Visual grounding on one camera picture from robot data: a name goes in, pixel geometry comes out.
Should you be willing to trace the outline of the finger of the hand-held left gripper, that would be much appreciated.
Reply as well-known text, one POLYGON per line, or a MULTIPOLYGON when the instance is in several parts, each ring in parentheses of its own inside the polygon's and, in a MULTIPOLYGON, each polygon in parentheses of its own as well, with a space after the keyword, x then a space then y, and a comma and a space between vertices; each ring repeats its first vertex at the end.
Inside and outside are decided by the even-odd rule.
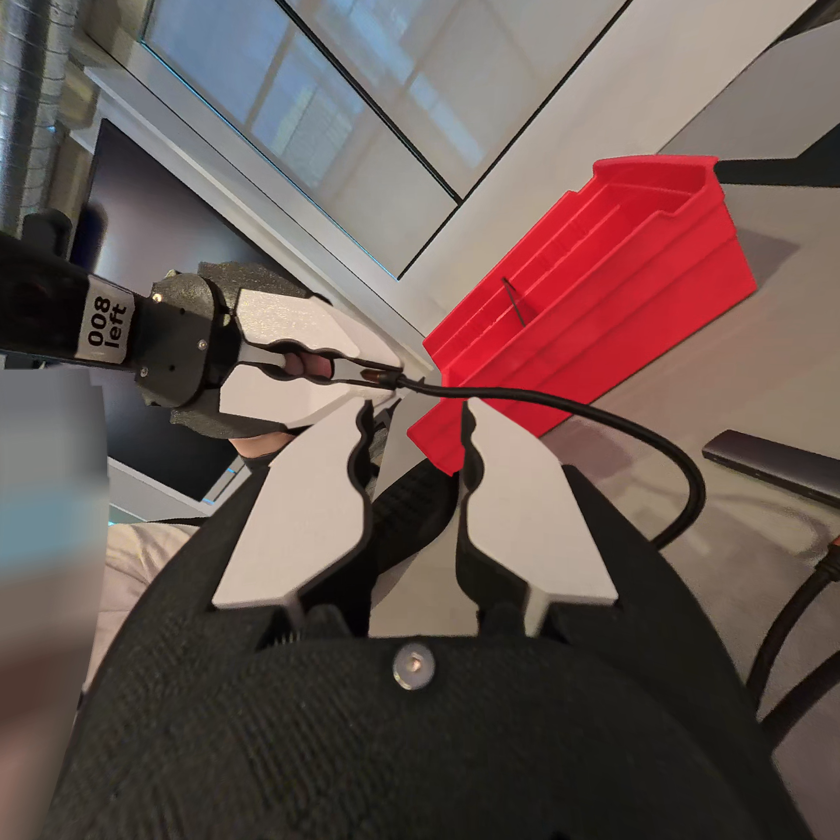
POLYGON ((317 297, 243 289, 234 316, 244 341, 262 350, 288 344, 378 370, 404 368, 400 357, 377 333, 317 297))
POLYGON ((386 403, 395 395, 400 373, 397 362, 321 362, 296 374, 274 365, 239 363, 220 388, 219 410, 287 429, 309 427, 348 403, 386 403))

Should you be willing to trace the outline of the grey usb hub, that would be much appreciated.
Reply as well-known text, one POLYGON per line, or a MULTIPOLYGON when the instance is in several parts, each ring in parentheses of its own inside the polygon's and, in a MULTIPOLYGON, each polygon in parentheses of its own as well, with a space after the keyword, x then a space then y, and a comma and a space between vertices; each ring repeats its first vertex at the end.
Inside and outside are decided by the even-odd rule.
POLYGON ((728 429, 701 453, 712 463, 839 509, 839 459, 728 429))

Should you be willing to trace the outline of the silver ventilation duct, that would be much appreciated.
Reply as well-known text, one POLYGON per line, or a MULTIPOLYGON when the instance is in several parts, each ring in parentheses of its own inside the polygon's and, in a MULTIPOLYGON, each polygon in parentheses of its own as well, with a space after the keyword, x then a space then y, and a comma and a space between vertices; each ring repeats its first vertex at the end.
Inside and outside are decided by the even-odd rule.
POLYGON ((1 2, 1 228, 40 210, 79 1, 1 2))

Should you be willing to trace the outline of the red plastic bin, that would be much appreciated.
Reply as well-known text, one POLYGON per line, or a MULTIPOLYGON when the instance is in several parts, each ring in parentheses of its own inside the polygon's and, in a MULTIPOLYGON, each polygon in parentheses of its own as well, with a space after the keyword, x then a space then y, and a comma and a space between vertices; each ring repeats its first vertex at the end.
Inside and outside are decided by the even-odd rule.
POLYGON ((595 162, 426 336, 443 386, 593 403, 754 294, 717 162, 595 162))

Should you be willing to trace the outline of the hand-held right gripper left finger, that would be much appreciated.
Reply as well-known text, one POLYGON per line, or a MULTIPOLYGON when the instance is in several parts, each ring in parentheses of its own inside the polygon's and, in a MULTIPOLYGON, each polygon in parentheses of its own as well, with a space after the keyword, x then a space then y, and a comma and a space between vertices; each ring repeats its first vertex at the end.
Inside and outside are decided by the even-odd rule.
POLYGON ((286 446, 268 467, 213 595, 216 608, 303 608, 371 533, 364 457, 373 406, 351 399, 286 446))

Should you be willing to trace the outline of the person's pale shirt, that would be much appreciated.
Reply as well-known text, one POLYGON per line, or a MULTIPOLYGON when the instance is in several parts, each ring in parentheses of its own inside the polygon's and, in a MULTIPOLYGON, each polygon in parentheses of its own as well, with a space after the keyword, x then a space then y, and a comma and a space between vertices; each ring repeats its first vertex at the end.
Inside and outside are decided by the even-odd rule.
POLYGON ((100 603, 83 694, 90 689, 102 660, 141 596, 204 522, 199 518, 108 527, 100 603))

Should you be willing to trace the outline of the window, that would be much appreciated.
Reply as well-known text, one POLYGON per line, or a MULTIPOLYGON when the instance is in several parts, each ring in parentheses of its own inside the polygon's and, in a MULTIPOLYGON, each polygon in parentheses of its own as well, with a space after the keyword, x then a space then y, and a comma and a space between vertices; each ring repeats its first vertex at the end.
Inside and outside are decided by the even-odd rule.
POLYGON ((159 1, 142 42, 398 278, 627 5, 159 1))

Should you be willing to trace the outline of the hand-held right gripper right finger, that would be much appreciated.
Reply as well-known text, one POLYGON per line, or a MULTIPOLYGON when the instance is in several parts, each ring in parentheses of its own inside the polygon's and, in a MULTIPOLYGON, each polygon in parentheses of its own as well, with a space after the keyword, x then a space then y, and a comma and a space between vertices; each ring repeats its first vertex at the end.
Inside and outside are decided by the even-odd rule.
POLYGON ((463 404, 456 577, 478 606, 613 606, 618 593, 563 465, 478 398, 463 404))

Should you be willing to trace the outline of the dark wall screen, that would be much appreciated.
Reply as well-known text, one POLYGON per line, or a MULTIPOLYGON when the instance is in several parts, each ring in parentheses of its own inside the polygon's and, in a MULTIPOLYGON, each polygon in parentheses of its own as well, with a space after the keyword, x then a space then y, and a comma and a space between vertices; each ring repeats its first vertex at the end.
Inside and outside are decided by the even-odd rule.
MULTIPOLYGON (((87 200, 70 261, 139 293, 170 270, 201 262, 277 263, 111 121, 102 120, 87 200)), ((130 373, 93 370, 102 390, 108 456, 194 502, 211 501, 236 458, 231 444, 201 436, 147 406, 130 373)))

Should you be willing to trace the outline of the person's left hand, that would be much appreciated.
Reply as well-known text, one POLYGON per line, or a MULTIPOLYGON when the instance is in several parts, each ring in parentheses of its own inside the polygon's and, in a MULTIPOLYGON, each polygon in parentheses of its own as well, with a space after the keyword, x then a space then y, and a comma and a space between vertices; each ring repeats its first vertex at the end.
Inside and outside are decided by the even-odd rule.
MULTIPOLYGON (((283 371, 292 377, 303 375, 329 379, 333 374, 333 364, 331 360, 312 353, 292 352, 286 354, 283 371)), ((230 438, 229 443, 243 459, 257 459, 282 450, 296 436, 289 432, 273 432, 253 437, 230 438)))

